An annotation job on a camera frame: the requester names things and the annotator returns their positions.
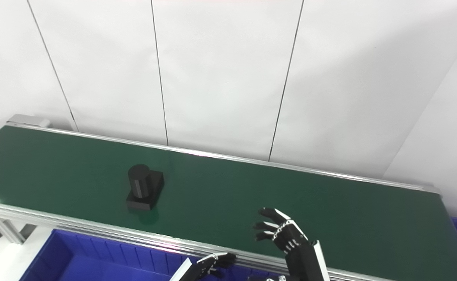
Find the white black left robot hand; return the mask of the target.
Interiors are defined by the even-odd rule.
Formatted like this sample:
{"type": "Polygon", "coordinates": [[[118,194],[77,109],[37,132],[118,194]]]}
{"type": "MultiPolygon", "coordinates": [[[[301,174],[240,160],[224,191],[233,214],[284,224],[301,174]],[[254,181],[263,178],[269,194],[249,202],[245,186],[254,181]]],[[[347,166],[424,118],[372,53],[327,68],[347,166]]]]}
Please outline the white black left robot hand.
{"type": "Polygon", "coordinates": [[[210,275],[222,279],[224,273],[218,269],[228,269],[235,264],[236,259],[236,254],[228,252],[212,253],[196,262],[186,258],[170,281],[199,281],[210,275]]]}

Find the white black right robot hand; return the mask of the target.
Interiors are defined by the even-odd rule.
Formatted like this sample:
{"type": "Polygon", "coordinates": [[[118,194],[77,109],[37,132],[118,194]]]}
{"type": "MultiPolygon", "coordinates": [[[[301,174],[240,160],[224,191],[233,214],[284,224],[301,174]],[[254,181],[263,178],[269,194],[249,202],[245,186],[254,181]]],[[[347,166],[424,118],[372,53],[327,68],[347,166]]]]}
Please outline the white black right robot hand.
{"type": "Polygon", "coordinates": [[[258,222],[255,240],[271,240],[285,254],[289,277],[300,281],[329,281],[319,240],[309,240],[296,221],[276,208],[261,208],[258,213],[271,222],[258,222]]]}

